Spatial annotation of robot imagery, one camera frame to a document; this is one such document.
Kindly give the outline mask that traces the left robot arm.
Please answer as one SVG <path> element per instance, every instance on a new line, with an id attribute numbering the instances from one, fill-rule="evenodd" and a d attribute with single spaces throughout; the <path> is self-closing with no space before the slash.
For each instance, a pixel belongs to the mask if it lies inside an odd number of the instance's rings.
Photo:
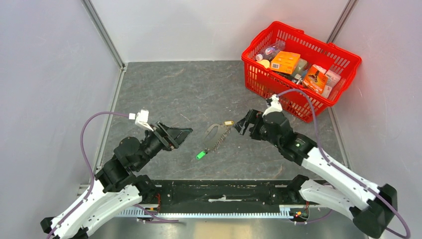
<path id="1" fill-rule="evenodd" d="M 157 189 L 147 175 L 136 176 L 160 151 L 181 146 L 192 128 L 161 122 L 145 131 L 145 138 L 125 137 L 112 158 L 94 176 L 93 184 L 64 212 L 44 218 L 41 228 L 50 239 L 87 239 L 128 207 L 155 200 Z"/>

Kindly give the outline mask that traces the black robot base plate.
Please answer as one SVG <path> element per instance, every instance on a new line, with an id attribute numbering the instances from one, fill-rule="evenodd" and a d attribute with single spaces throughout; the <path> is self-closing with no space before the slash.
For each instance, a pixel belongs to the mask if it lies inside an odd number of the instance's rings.
<path id="1" fill-rule="evenodd" d="M 263 213 L 280 205 L 305 206 L 290 180 L 153 180 L 142 200 L 161 213 Z"/>

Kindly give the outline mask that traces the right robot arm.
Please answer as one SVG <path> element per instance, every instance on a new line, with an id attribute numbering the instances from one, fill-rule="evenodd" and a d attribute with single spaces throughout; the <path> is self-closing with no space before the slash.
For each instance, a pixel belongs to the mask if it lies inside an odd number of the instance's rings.
<path id="1" fill-rule="evenodd" d="M 251 109 L 234 125 L 254 140 L 267 141 L 288 161 L 319 175 L 331 186 L 326 187 L 303 175 L 297 175 L 287 190 L 288 199 L 318 203 L 351 219 L 367 236 L 378 239 L 387 229 L 398 208 L 397 190 L 379 186 L 338 163 L 309 137 L 293 131 L 282 112 L 263 114 Z"/>

